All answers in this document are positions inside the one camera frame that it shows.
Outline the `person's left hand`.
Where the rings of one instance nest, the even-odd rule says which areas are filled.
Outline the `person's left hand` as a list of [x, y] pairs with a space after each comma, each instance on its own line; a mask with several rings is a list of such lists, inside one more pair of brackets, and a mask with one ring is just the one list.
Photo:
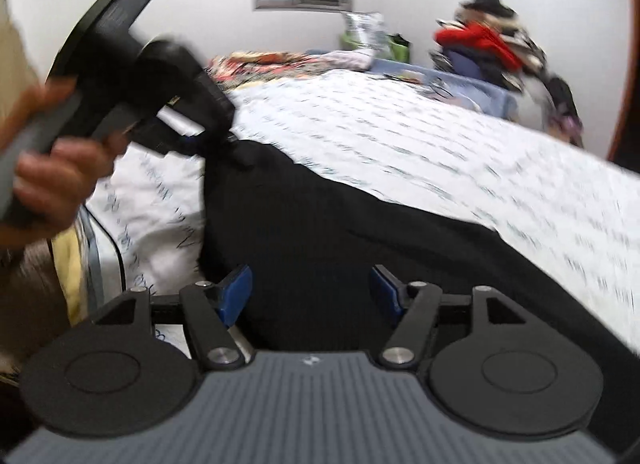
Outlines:
[[[60, 105], [74, 88], [72, 78], [28, 88], [2, 121], [1, 146], [9, 146], [32, 116]], [[125, 133], [117, 131], [100, 142], [59, 139], [48, 155], [23, 153], [15, 168], [14, 196], [40, 220], [26, 229], [2, 224], [1, 247], [24, 248], [68, 230], [98, 181], [111, 176], [128, 144]]]

